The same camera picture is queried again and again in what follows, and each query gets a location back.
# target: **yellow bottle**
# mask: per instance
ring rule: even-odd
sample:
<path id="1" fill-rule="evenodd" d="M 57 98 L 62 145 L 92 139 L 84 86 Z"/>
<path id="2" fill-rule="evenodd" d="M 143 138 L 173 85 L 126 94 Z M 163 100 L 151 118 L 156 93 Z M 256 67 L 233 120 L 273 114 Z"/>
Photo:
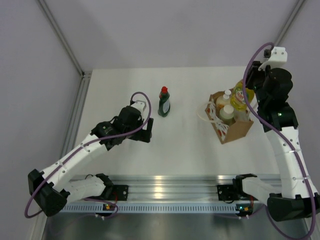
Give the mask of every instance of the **yellow bottle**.
<path id="1" fill-rule="evenodd" d="M 230 98 L 230 104 L 237 111 L 246 111 L 247 105 L 245 102 L 244 94 L 242 92 L 242 80 L 240 80 L 233 88 L 232 95 Z M 248 88 L 245 89 L 246 96 L 248 97 L 249 103 L 252 102 L 255 96 L 255 92 Z"/>

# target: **bottle label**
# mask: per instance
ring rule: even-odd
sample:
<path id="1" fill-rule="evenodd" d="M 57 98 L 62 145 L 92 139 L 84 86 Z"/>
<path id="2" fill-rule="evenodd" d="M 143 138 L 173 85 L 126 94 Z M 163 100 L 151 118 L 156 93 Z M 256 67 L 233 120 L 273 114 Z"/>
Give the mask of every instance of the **bottle label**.
<path id="1" fill-rule="evenodd" d="M 163 113 L 164 113 L 164 114 L 169 111 L 169 107 L 170 107 L 170 101 L 169 101 L 169 99 L 163 104 L 162 107 L 163 107 L 162 109 L 163 109 Z"/>
<path id="2" fill-rule="evenodd" d="M 237 87 L 235 89 L 235 95 L 234 96 L 235 96 L 235 99 L 237 99 L 240 103 L 246 104 L 244 93 L 242 92 L 242 88 Z"/>

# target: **white wall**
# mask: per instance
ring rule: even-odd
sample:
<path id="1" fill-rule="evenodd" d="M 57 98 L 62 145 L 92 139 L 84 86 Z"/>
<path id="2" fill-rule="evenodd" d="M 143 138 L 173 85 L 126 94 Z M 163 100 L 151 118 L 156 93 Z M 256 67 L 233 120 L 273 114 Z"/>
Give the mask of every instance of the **white wall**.
<path id="1" fill-rule="evenodd" d="M 308 0 L 282 46 L 288 52 L 285 68 L 293 89 L 288 102 L 299 122 L 303 156 L 312 181 L 320 191 L 320 1 Z"/>
<path id="2" fill-rule="evenodd" d="M 293 0 L 47 0 L 85 70 L 244 66 Z"/>
<path id="3" fill-rule="evenodd" d="M 59 157 L 80 77 L 35 0 L 0 1 L 0 239 L 23 240 L 28 173 Z"/>

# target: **vertical metal post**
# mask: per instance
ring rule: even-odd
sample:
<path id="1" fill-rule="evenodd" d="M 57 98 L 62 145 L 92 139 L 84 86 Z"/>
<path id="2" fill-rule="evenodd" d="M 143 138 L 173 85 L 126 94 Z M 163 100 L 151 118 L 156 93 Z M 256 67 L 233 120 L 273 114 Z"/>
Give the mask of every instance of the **vertical metal post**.
<path id="1" fill-rule="evenodd" d="M 46 1 L 45 0 L 36 0 L 36 2 L 38 3 L 40 9 L 44 13 L 44 16 L 49 21 L 49 23 L 50 23 L 55 35 L 57 36 L 57 38 L 61 42 L 62 47 L 66 51 L 67 55 L 69 56 L 70 60 L 72 61 L 73 65 L 74 65 L 74 67 L 78 71 L 79 75 L 83 76 L 84 75 L 84 71 L 83 71 L 82 67 L 80 66 L 78 60 L 76 59 L 73 51 L 71 50 L 71 48 L 70 48 L 65 36 L 63 35 L 59 25 L 57 24 L 53 14 L 51 13 Z"/>
<path id="2" fill-rule="evenodd" d="M 294 23 L 294 21 L 297 19 L 298 14 L 302 10 L 303 6 L 307 0 L 297 0 L 292 11 L 290 12 L 289 16 L 287 17 L 285 23 L 283 24 L 281 30 L 279 31 L 277 37 L 274 40 L 274 45 L 279 46 L 283 42 L 285 36 L 287 35 L 290 27 Z"/>

